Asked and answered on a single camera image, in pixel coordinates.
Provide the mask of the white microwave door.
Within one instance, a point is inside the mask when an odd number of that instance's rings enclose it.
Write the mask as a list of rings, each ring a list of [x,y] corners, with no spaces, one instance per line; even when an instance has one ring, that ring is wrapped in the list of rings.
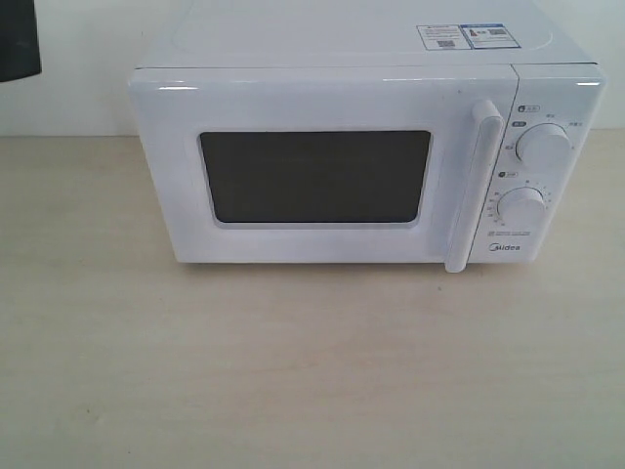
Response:
[[[519,88],[507,65],[140,68],[182,263],[467,266]]]

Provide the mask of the upper white microwave knob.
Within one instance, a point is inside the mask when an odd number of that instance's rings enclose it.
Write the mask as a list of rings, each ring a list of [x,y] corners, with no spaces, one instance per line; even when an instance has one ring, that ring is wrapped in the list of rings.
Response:
[[[553,123],[536,125],[524,132],[516,144],[517,158],[526,166],[543,166],[567,158],[571,141],[564,129]]]

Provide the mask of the white microwave knob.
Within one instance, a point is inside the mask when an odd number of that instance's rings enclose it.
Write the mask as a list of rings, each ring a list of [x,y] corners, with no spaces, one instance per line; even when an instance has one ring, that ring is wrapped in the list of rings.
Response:
[[[553,123],[536,125],[524,132],[516,144],[517,158],[526,166],[543,166],[567,158],[571,141],[564,129]]]
[[[498,218],[508,227],[531,229],[541,224],[546,213],[542,193],[530,187],[506,192],[497,202]]]

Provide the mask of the lower white microwave knob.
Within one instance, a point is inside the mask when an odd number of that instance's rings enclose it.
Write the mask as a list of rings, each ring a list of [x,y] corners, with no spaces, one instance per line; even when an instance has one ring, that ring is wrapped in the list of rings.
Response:
[[[542,193],[530,187],[506,192],[497,202],[498,218],[508,227],[531,229],[541,224],[546,213]]]

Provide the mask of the printed instruction label sticker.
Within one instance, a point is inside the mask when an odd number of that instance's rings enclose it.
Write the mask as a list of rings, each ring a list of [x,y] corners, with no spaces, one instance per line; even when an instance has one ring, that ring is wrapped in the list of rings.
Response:
[[[520,43],[503,23],[417,25],[428,51],[520,49]]]

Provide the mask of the white microwave oven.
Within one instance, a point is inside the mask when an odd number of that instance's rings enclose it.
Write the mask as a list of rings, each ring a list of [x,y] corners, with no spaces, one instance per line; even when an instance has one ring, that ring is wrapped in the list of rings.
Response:
[[[428,51],[417,25],[503,23],[520,49]],[[531,1],[192,1],[153,38],[140,68],[286,68],[507,65],[518,76],[503,143],[479,216],[471,263],[536,258],[588,136],[605,78],[574,39]],[[516,144],[553,123],[571,141],[559,162],[528,167]],[[497,202],[539,190],[540,225],[506,226]]]

